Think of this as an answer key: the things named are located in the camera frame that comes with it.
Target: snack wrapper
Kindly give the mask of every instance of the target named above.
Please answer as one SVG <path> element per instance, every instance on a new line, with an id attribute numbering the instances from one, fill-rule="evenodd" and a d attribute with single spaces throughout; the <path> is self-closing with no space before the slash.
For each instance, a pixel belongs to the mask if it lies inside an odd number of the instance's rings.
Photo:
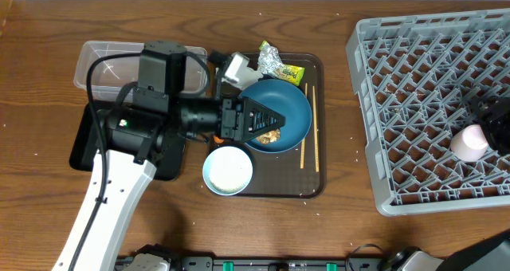
<path id="1" fill-rule="evenodd" d="M 300 85 L 303 78 L 304 68 L 294 65 L 286 65 L 281 62 L 278 49 L 272 47 L 267 41 L 263 41 L 259 50 L 258 71 L 268 74 L 280 80 L 287 81 L 296 86 Z"/>

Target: clear plastic container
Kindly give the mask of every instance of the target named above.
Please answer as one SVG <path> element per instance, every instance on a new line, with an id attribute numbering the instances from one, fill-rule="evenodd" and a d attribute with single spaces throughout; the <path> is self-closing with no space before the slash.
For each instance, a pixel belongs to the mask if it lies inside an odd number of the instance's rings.
<path id="1" fill-rule="evenodd" d="M 201 47 L 186 47 L 188 51 L 203 55 L 206 62 L 207 51 Z M 88 41 L 80 52 L 76 65 L 74 84 L 78 88 L 87 90 L 86 80 L 90 65 L 100 57 L 120 53 L 139 53 L 143 43 L 128 43 L 114 41 Z M 128 82 L 138 80 L 138 57 L 125 57 L 104 61 L 99 64 L 92 75 L 92 94 L 94 99 L 114 101 L 120 88 Z M 207 82 L 207 75 L 202 67 L 193 59 L 186 61 L 186 81 L 182 92 L 192 93 L 201 90 Z M 132 102 L 132 92 L 126 97 L 126 102 Z"/>

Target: dish rack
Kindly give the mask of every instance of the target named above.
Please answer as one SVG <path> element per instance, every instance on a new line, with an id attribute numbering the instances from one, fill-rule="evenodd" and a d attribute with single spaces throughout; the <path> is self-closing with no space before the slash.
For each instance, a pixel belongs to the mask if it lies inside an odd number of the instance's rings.
<path id="1" fill-rule="evenodd" d="M 510 204 L 510 155 L 449 150 L 470 99 L 510 97 L 510 9 L 361 20 L 346 50 L 381 214 Z"/>

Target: black tray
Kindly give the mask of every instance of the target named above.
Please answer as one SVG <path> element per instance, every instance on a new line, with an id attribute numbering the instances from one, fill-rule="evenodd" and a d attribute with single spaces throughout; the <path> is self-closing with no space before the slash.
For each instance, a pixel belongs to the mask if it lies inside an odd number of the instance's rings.
<path id="1" fill-rule="evenodd" d="M 250 59 L 249 66 L 257 68 L 258 53 L 243 53 Z M 308 101 L 313 112 L 312 86 L 316 87 L 317 130 L 319 146 L 319 172 L 316 172 L 313 122 L 305 140 L 304 169 L 300 169 L 301 144 L 290 151 L 267 154 L 253 150 L 245 144 L 230 141 L 218 145 L 211 140 L 211 153 L 214 149 L 234 145 L 240 147 L 253 162 L 253 177 L 249 185 L 237 196 L 268 198 L 314 198 L 326 186 L 326 145 L 324 128 L 324 69 L 320 59 L 306 53 L 281 53 L 285 64 L 305 67 L 300 90 L 308 83 Z M 222 95 L 236 96 L 240 90 L 229 84 L 222 84 Z"/>

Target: plastic bin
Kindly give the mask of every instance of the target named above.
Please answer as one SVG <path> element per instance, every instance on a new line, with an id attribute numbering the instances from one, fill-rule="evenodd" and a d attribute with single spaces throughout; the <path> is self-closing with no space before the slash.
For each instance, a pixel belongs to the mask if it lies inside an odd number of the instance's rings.
<path id="1" fill-rule="evenodd" d="M 475 120 L 467 100 L 510 96 L 510 10 L 362 20 L 346 50 L 381 214 L 510 204 L 510 156 L 449 150 Z"/>
<path id="2" fill-rule="evenodd" d="M 203 55 L 206 62 L 207 51 L 200 47 L 186 47 L 188 51 Z M 86 79 L 90 65 L 100 57 L 119 53 L 139 53 L 143 43 L 128 43 L 114 41 L 88 41 L 80 52 L 80 58 L 74 74 L 74 84 L 78 88 L 87 90 Z M 92 94 L 95 99 L 114 101 L 120 88 L 128 82 L 138 80 L 138 57 L 126 57 L 104 61 L 99 64 L 92 75 Z M 186 81 L 182 92 L 197 92 L 206 85 L 206 73 L 193 59 L 186 61 Z M 132 92 L 126 97 L 126 102 L 132 101 Z"/>

